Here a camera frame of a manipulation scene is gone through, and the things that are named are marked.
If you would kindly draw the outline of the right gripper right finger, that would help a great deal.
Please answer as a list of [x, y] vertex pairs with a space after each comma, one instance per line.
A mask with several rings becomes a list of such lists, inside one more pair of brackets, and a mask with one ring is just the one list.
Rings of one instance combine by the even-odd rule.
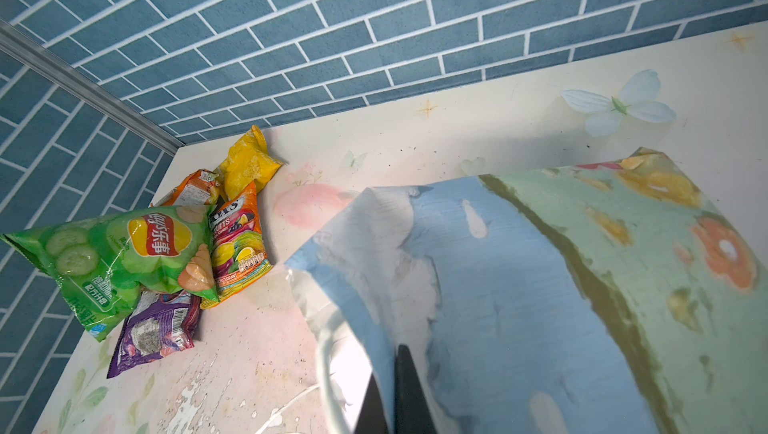
[[395, 358], [396, 434], [436, 434], [410, 349], [400, 344]]

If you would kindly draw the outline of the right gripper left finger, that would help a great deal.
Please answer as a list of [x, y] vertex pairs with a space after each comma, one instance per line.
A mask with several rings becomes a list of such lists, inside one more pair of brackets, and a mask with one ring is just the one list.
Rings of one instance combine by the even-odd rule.
[[370, 376], [362, 407], [354, 429], [355, 434], [388, 434], [383, 404], [377, 381]]

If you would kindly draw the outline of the pink colourful candy packet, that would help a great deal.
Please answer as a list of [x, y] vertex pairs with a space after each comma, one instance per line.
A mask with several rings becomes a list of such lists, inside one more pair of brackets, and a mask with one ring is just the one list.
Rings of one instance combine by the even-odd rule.
[[211, 261], [218, 300], [201, 302], [212, 309], [242, 292], [272, 269], [263, 238], [257, 185], [249, 183], [209, 218], [213, 233]]

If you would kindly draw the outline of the purple snack packet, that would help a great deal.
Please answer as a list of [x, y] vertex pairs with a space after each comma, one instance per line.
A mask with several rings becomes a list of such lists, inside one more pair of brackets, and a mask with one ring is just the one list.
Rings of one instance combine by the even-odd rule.
[[143, 291], [125, 320], [107, 378], [194, 347], [201, 299], [186, 291], [162, 294]]

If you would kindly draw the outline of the floral paper gift bag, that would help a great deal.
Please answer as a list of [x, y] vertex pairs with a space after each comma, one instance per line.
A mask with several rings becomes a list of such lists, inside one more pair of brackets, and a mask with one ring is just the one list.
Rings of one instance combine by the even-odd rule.
[[286, 263], [334, 430], [763, 433], [767, 271], [663, 153], [363, 191]]

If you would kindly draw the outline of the yellow snack packet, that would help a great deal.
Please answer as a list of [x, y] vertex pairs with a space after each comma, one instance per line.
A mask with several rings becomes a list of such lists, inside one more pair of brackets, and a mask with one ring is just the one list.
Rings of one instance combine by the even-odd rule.
[[230, 147], [217, 171], [223, 181], [226, 199], [233, 200], [251, 184], [256, 193], [260, 193], [282, 166], [282, 162], [269, 154], [263, 132], [252, 126]]

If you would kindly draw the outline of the orange snack packet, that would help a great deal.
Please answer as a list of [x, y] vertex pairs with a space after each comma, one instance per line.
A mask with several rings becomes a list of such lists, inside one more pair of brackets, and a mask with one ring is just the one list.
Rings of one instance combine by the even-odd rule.
[[219, 176], [212, 171], [198, 170], [161, 198], [155, 206], [215, 205], [220, 197]]

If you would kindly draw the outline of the green snack packet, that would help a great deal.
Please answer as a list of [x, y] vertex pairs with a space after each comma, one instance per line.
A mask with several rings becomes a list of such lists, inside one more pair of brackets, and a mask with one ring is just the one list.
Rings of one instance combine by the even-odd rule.
[[143, 291], [219, 299], [206, 205], [160, 206], [2, 235], [55, 280], [84, 330], [102, 342]]

